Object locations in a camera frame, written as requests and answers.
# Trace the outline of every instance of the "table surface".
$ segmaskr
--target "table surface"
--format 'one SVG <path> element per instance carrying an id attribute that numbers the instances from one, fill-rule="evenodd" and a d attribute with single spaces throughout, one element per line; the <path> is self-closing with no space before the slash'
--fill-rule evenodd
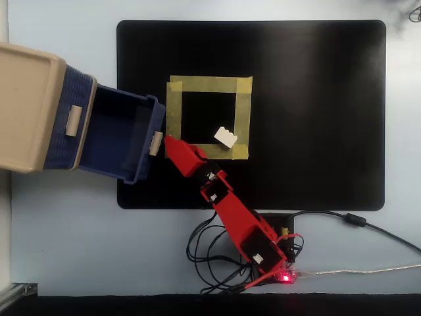
<path id="1" fill-rule="evenodd" d="M 386 203 L 359 212 L 368 221 L 421 244 L 421 25 L 410 23 L 413 0 L 49 1 L 9 3 L 10 42 L 56 53 L 116 86 L 116 26 L 144 20 L 380 19 L 387 25 Z M 211 215 L 202 210 L 123 210 L 116 180 L 84 171 L 12 177 L 12 281 L 38 282 L 40 295 L 198 293 L 203 283 L 185 257 L 190 232 Z M 306 238 L 301 271 L 381 269 L 421 263 L 419 254 L 336 218 L 298 217 Z M 220 249 L 230 242 L 225 239 Z M 228 267 L 218 267 L 219 275 Z M 252 292 L 421 293 L 421 273 L 306 278 Z"/>

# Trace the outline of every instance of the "white block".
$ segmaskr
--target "white block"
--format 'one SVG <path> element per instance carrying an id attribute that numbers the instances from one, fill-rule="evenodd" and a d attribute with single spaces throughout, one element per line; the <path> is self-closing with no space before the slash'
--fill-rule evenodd
<path id="1" fill-rule="evenodd" d="M 232 146 L 237 141 L 238 137 L 232 134 L 229 130 L 225 129 L 223 126 L 219 128 L 214 136 L 217 140 L 223 143 L 226 147 L 232 148 Z"/>

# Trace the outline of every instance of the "yellow masking tape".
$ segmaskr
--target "yellow masking tape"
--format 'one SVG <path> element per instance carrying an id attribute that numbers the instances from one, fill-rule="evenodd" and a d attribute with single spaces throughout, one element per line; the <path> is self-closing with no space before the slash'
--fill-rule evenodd
<path id="1" fill-rule="evenodd" d="M 182 86 L 181 81 L 166 84 L 166 135 L 178 140 L 182 137 Z"/>
<path id="2" fill-rule="evenodd" d="M 183 92 L 236 93 L 237 91 L 237 78 L 234 77 L 170 76 L 170 81 L 182 81 Z"/>
<path id="3" fill-rule="evenodd" d="M 166 86 L 166 134 L 181 139 L 183 92 L 236 93 L 234 135 L 229 149 L 220 144 L 196 144 L 209 159 L 248 159 L 253 77 L 171 76 Z"/>

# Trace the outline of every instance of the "black mat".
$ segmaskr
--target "black mat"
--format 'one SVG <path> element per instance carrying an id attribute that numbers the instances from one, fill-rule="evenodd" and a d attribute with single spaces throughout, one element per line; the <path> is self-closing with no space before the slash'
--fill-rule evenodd
<path id="1" fill-rule="evenodd" d="M 163 103 L 170 75 L 253 77 L 249 159 L 218 161 L 246 205 L 383 206 L 382 22 L 128 20 L 117 28 L 117 59 L 119 89 L 152 94 Z M 234 103 L 223 93 L 199 94 L 183 94 L 182 137 L 209 143 L 215 128 L 234 125 Z M 208 207 L 162 149 L 148 180 L 118 183 L 118 204 Z"/>

